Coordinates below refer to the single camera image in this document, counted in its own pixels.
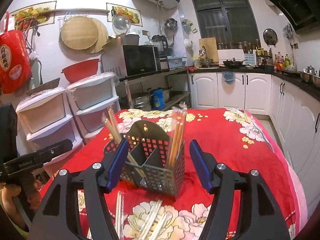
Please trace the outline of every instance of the window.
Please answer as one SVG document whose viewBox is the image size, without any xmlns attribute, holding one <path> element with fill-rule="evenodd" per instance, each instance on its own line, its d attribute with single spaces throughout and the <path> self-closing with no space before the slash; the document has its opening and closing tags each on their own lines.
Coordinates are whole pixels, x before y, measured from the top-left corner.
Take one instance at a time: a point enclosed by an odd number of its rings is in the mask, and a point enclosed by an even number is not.
<svg viewBox="0 0 320 240">
<path fill-rule="evenodd" d="M 243 41 L 255 44 L 257 25 L 248 0 L 193 0 L 201 38 L 215 37 L 217 43 Z"/>
</svg>

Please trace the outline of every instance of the red floral tablecloth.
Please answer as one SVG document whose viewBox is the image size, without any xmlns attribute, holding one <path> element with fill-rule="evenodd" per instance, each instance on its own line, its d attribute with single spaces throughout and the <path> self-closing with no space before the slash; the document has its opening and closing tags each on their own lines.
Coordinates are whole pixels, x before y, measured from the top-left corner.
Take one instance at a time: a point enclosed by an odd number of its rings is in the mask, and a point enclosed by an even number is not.
<svg viewBox="0 0 320 240">
<path fill-rule="evenodd" d="M 118 112 L 116 117 L 120 132 L 128 131 L 132 124 L 140 119 L 156 122 L 166 132 L 171 130 L 171 111 L 144 112 L 129 109 Z M 63 168 L 70 172 L 81 171 L 92 163 L 100 161 L 103 157 L 103 148 L 111 138 L 108 129 L 103 128 L 96 138 L 74 155 Z M 113 216 L 116 194 L 118 191 L 124 192 L 124 213 L 128 215 L 124 222 L 125 238 L 137 238 L 150 212 L 150 207 L 158 199 L 163 200 L 158 216 L 166 212 L 167 219 L 157 239 L 191 240 L 199 237 L 208 217 L 213 195 L 209 195 L 201 187 L 191 161 L 189 144 L 193 139 L 198 141 L 203 151 L 213 154 L 218 162 L 225 163 L 235 171 L 258 170 L 274 194 L 291 236 L 295 236 L 295 230 L 299 231 L 301 212 L 293 186 L 294 179 L 290 176 L 288 164 L 281 150 L 249 113 L 238 109 L 220 108 L 188 111 L 184 133 L 185 180 L 176 201 L 165 195 L 151 194 L 143 189 L 135 188 L 125 181 L 119 182 L 111 194 L 105 195 L 109 211 Z M 42 195 L 50 183 L 51 181 L 41 190 Z M 296 180 L 295 183 L 296 188 L 300 186 L 299 181 Z M 78 198 L 81 224 L 86 236 L 89 226 L 83 192 L 78 192 Z M 226 238 L 233 237 L 236 232 L 239 200 L 240 195 L 235 193 Z"/>
</svg>

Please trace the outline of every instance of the microwave oven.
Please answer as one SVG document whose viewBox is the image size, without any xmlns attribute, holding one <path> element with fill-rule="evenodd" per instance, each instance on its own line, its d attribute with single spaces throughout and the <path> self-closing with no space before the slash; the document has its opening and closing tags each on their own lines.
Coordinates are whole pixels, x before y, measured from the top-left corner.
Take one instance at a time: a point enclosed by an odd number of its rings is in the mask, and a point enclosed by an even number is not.
<svg viewBox="0 0 320 240">
<path fill-rule="evenodd" d="M 104 72 L 119 79 L 161 70 L 158 48 L 151 45 L 121 45 L 105 50 L 101 56 Z"/>
</svg>

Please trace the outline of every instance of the perforated metal basket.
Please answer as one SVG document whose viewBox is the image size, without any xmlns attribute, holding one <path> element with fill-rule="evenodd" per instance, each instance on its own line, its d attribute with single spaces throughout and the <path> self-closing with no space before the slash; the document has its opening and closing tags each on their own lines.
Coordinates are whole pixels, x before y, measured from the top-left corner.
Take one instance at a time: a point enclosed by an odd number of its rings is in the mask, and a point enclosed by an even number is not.
<svg viewBox="0 0 320 240">
<path fill-rule="evenodd" d="M 130 145 L 130 153 L 138 166 L 126 162 L 121 179 L 146 190 L 164 193 L 175 198 L 184 180 L 184 142 L 174 162 L 172 170 L 166 169 L 166 157 L 169 148 L 169 136 L 157 124 L 141 120 L 135 122 L 130 131 L 122 134 Z M 104 149 L 104 154 L 116 150 L 116 143 L 111 140 Z"/>
</svg>

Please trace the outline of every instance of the window frame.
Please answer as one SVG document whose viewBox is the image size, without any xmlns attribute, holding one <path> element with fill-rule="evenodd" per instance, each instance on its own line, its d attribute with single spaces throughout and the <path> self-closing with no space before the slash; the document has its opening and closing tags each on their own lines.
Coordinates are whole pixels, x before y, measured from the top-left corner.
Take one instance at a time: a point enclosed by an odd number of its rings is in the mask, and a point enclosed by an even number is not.
<svg viewBox="0 0 320 240">
<path fill-rule="evenodd" d="M 228 5 L 228 6 L 225 6 L 223 5 L 222 3 L 222 0 L 219 0 L 220 1 L 220 7 L 214 7 L 214 8 L 208 8 L 208 9 L 202 9 L 202 10 L 197 10 L 196 9 L 196 5 L 195 5 L 195 0 L 192 0 L 192 4 L 193 4 L 193 7 L 195 9 L 195 12 L 196 12 L 196 18 L 197 18 L 197 21 L 198 21 L 198 25 L 199 25 L 199 31 L 200 31 L 200 36 L 201 38 L 208 38 L 205 36 L 205 33 L 204 32 L 204 27 L 201 26 L 201 23 L 199 21 L 199 17 L 198 17 L 198 13 L 199 12 L 205 12 L 205 11 L 210 11 L 210 10 L 217 10 L 217 9 L 221 9 L 222 10 L 222 13 L 223 13 L 223 17 L 225 19 L 225 23 L 226 23 L 226 36 L 227 36 L 227 40 L 228 42 L 229 41 L 232 41 L 233 42 L 233 38 L 232 38 L 232 32 L 231 32 L 231 26 L 230 26 L 230 22 L 229 22 L 229 18 L 228 18 L 228 14 L 227 14 L 227 9 L 228 8 L 249 8 L 250 11 L 252 12 L 252 15 L 253 15 L 253 18 L 254 18 L 254 24 L 255 24 L 255 27 L 256 27 L 256 30 L 257 30 L 257 34 L 258 34 L 258 37 L 257 39 L 259 39 L 259 30 L 258 30 L 258 26 L 257 26 L 257 21 L 255 19 L 255 16 L 254 16 L 254 13 L 252 11 L 252 7 L 251 7 L 251 4 L 249 2 L 249 0 L 246 0 L 246 6 L 244 5 Z"/>
</svg>

